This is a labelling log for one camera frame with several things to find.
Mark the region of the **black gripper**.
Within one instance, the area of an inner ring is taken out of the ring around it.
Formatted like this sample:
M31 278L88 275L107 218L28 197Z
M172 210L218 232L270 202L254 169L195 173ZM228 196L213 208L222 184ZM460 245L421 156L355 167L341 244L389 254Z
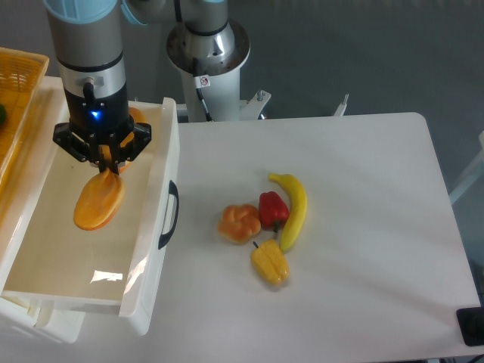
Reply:
M96 98L93 85L80 96L65 91L69 121L54 127L53 142L81 163L99 172L106 166L119 175L125 162L135 160L151 142L151 126L134 121L129 113L126 87Z

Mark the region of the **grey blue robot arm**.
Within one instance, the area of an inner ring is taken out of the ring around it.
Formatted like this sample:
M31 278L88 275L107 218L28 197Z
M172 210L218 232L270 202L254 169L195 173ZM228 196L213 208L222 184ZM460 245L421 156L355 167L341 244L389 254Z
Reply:
M163 19L162 1L47 1L70 118L54 142L102 172L118 172L151 140L151 128L129 113L120 19L146 25ZM240 117L239 64L247 54L225 1L176 1L167 50L180 70L188 119Z

